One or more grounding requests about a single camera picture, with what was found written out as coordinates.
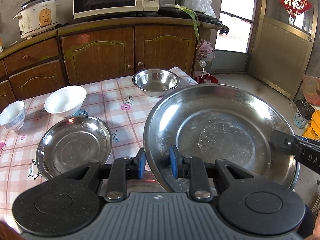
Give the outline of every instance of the table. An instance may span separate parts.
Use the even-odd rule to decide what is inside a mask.
[[[181,69],[171,69],[180,77],[179,87],[196,82]],[[123,156],[134,157],[143,147],[143,129],[153,106],[161,98],[145,95],[132,83],[132,76],[83,85],[87,97],[75,115],[92,115],[105,121],[112,133],[112,152],[107,163]],[[63,120],[47,113],[45,94],[24,100],[26,118],[19,131],[0,127],[0,219],[17,230],[12,204],[23,191],[45,180],[36,166],[36,149],[45,132]]]

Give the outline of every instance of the floor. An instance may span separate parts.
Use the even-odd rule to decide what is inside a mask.
[[[220,74],[214,75],[220,84],[231,85],[246,90],[271,104],[277,109],[292,127],[296,135],[302,135],[303,129],[299,129],[292,118],[296,112],[289,104],[290,100],[265,83],[246,74]],[[303,199],[304,203],[312,207],[320,193],[317,180],[320,175],[301,165],[298,182],[295,191]]]

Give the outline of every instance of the rice cooker lid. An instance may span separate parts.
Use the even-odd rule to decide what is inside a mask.
[[[32,5],[35,5],[35,4],[37,4],[37,3],[41,3],[41,2],[44,2],[44,1],[50,1],[50,0],[29,0],[29,1],[27,1],[27,2],[25,2],[25,3],[23,3],[23,4],[21,5],[22,9],[21,9],[20,11],[18,11],[18,13],[21,12],[21,11],[23,11],[24,9],[32,6]]]

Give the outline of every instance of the wooden cabinet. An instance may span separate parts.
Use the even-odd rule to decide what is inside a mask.
[[[191,26],[135,26],[135,71],[179,67],[191,75],[196,35]]]
[[[70,85],[134,74],[133,28],[118,28],[61,38]]]
[[[7,74],[3,60],[0,60],[0,77],[3,77]]]
[[[4,58],[8,73],[59,55],[56,38],[41,41]]]
[[[9,104],[16,101],[12,92],[9,80],[0,83],[0,112],[2,112]]]
[[[60,60],[54,60],[9,77],[17,100],[23,100],[66,86]]]

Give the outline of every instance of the white bowl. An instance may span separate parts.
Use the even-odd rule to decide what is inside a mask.
[[[8,105],[0,114],[0,126],[7,130],[17,131],[23,126],[26,108],[23,101]]]
[[[74,115],[82,106],[87,91],[80,86],[68,86],[52,93],[44,103],[44,109],[60,117]]]

